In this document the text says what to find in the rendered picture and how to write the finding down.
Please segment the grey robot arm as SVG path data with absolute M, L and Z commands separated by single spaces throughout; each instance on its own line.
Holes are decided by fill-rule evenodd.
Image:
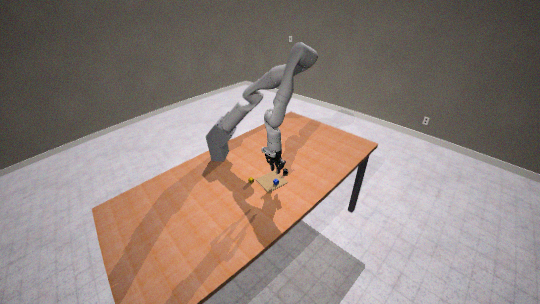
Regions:
M 302 42 L 296 43 L 290 51 L 286 66 L 280 65 L 272 68 L 243 92 L 243 98 L 250 103 L 238 101 L 232 110 L 228 111 L 221 119 L 222 128 L 231 132 L 261 102 L 264 94 L 260 90 L 275 89 L 279 86 L 273 100 L 274 109 L 269 109 L 264 114 L 267 147 L 261 148 L 263 153 L 273 158 L 276 157 L 276 152 L 282 149 L 279 126 L 283 123 L 287 105 L 293 94 L 293 78 L 313 66 L 317 58 L 318 54 L 314 49 Z

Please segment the tan flat mat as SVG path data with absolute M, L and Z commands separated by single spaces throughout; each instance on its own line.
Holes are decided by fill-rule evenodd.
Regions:
M 278 179 L 279 184 L 273 184 L 274 179 Z M 257 181 L 268 193 L 288 183 L 280 174 L 277 174 L 275 170 L 257 178 Z

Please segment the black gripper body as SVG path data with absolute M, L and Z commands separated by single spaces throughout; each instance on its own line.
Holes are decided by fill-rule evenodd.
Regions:
M 276 157 L 274 157 L 276 159 L 276 162 L 280 162 L 281 154 L 282 154 L 282 149 L 279 152 L 276 152 Z M 274 162 L 273 160 L 274 158 L 272 157 L 272 162 Z

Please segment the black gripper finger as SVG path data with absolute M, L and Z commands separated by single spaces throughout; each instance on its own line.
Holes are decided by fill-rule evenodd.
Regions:
M 266 157 L 267 163 L 270 164 L 271 171 L 273 171 L 274 170 L 274 162 L 272 162 L 272 157 L 269 157 L 267 154 L 265 154 L 265 157 Z
M 285 165 L 286 161 L 285 160 L 283 161 L 280 158 L 280 162 L 277 163 L 275 158 L 273 160 L 274 160 L 275 166 L 277 168 L 277 174 L 279 174 L 281 172 L 281 169 L 284 168 L 284 165 Z

